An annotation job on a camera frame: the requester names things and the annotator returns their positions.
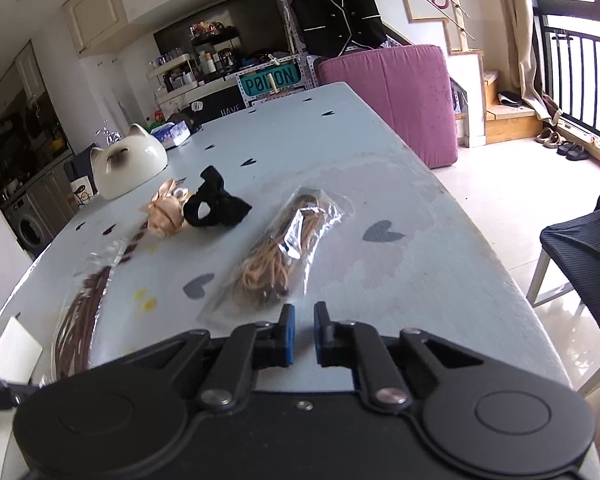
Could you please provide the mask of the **white tray box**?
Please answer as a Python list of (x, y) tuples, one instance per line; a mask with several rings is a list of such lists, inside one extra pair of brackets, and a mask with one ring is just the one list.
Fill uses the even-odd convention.
[(0, 379), (12, 384), (29, 382), (43, 347), (18, 318), (0, 318)]

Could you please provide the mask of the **bag of tan hair ties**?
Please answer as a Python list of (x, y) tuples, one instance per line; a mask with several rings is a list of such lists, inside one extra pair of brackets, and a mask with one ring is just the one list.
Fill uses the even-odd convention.
[(317, 247), (354, 213), (353, 203), (321, 188), (296, 188), (262, 235), (230, 270), (199, 321), (222, 334), (276, 314), (304, 296)]

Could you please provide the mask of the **bag of dark brown ties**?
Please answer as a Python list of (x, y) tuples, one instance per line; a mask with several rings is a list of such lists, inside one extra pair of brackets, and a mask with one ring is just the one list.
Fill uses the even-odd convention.
[(148, 245), (140, 244), (142, 233), (130, 240), (115, 240), (90, 252), (72, 274), (50, 349), (50, 377), (64, 379), (85, 372), (91, 364), (95, 330), (102, 303), (119, 266)]

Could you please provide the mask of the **peach satin scrunchie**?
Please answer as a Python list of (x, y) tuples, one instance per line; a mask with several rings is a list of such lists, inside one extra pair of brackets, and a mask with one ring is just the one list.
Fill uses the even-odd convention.
[(168, 237), (183, 226), (183, 208), (190, 193), (181, 187), (182, 183), (183, 180), (164, 181), (150, 201), (140, 207), (140, 211), (147, 214), (147, 229), (152, 235)]

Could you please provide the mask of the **washing machine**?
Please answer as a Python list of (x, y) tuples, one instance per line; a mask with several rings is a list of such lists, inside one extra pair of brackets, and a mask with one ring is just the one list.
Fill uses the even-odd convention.
[(52, 230), (28, 194), (23, 194), (5, 209), (5, 218), (18, 243), (32, 259), (38, 258), (53, 240)]

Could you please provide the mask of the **white tote bag with print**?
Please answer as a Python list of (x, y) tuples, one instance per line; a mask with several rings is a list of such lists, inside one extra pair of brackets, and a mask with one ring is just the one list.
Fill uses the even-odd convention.
[(76, 206), (79, 208), (86, 206), (96, 195), (95, 188), (87, 176), (71, 181), (70, 188)]

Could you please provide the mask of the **black chair at right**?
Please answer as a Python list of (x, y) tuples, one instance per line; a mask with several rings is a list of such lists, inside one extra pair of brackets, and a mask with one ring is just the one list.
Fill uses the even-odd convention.
[[(592, 214), (554, 224), (540, 233), (541, 253), (527, 292), (531, 307), (576, 292), (600, 329), (600, 197)], [(567, 283), (540, 292), (548, 265), (554, 262)], [(587, 396), (600, 385), (600, 368), (578, 389)]]

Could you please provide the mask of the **teal POIZON sign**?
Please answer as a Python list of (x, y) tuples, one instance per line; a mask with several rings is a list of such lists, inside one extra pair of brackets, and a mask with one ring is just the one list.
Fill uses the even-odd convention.
[(300, 84), (302, 75), (297, 62), (290, 61), (243, 74), (238, 80), (247, 98), (257, 98)]

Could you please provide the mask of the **purple cushioned chair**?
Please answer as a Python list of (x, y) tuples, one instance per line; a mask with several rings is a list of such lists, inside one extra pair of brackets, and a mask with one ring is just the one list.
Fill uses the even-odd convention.
[(329, 58), (321, 84), (344, 82), (430, 169), (457, 161), (451, 78), (442, 50), (416, 44)]

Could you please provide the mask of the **white shelf with bottles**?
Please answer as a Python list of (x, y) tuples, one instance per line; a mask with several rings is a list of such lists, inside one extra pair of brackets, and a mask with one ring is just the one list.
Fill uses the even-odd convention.
[(154, 97), (158, 105), (177, 99), (198, 87), (192, 56), (187, 52), (178, 54), (178, 50), (175, 50), (159, 56), (149, 63), (149, 67), (146, 78), (157, 85)]

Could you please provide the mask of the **black vest on mannequin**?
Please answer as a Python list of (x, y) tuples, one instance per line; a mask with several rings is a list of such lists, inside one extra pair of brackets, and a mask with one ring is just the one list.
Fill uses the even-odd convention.
[(309, 54), (336, 58), (387, 39), (375, 0), (291, 0), (291, 7)]

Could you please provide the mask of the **beige curtain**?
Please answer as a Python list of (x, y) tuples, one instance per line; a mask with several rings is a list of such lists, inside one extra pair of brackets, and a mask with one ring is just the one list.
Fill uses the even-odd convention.
[(501, 0), (508, 45), (509, 78), (536, 118), (555, 127), (560, 113), (551, 112), (535, 84), (538, 56), (533, 47), (532, 0)]

